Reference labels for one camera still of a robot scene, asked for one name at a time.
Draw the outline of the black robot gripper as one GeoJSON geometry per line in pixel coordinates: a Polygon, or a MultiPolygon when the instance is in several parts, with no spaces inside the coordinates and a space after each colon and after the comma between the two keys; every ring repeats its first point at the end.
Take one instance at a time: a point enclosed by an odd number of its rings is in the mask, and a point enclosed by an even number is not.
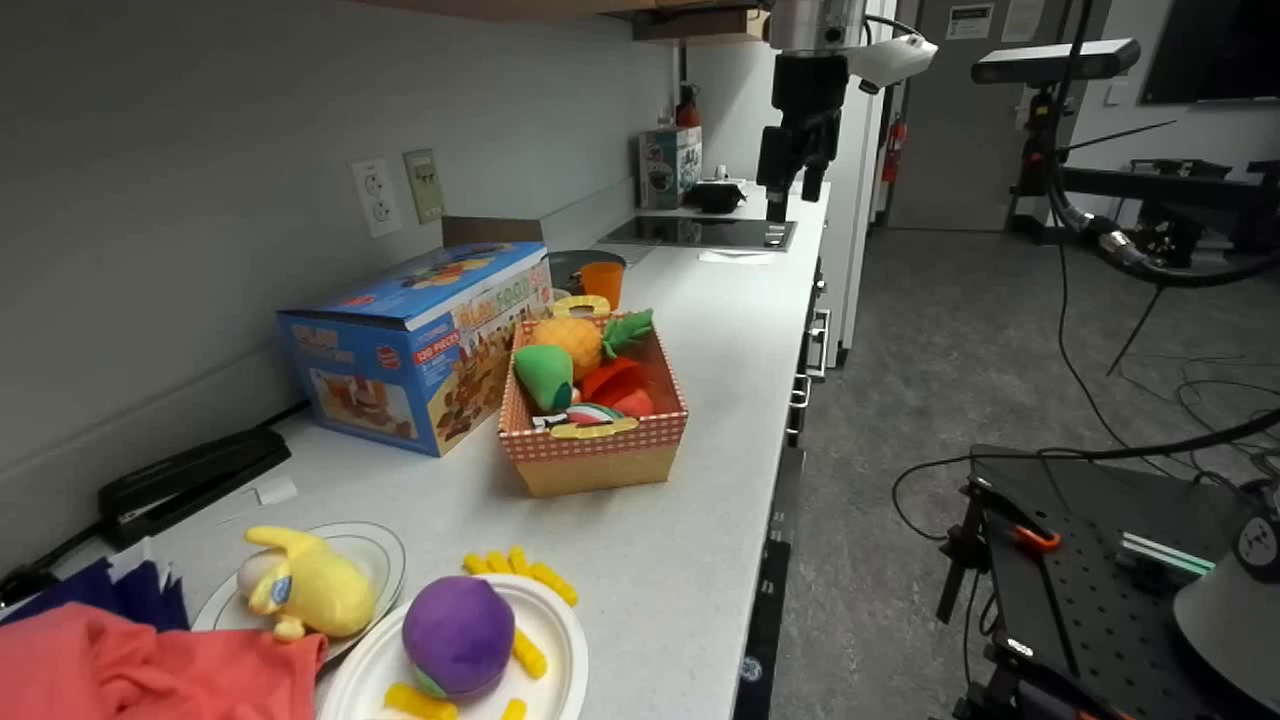
{"type": "Polygon", "coordinates": [[[850,87],[844,55],[779,55],[774,73],[777,123],[759,137],[755,182],[767,197],[767,219],[788,219],[788,197],[816,200],[838,159],[841,111],[850,87]]]}

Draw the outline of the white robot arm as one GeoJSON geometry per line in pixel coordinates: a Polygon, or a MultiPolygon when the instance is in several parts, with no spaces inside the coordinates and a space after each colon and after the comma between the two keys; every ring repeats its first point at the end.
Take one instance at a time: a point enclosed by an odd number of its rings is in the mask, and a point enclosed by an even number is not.
{"type": "Polygon", "coordinates": [[[755,182],[767,219],[788,219],[788,200],[816,200],[838,159],[844,91],[921,74],[937,43],[906,19],[869,11],[869,0],[774,0],[764,39],[777,48],[777,123],[759,137],[755,182]]]}

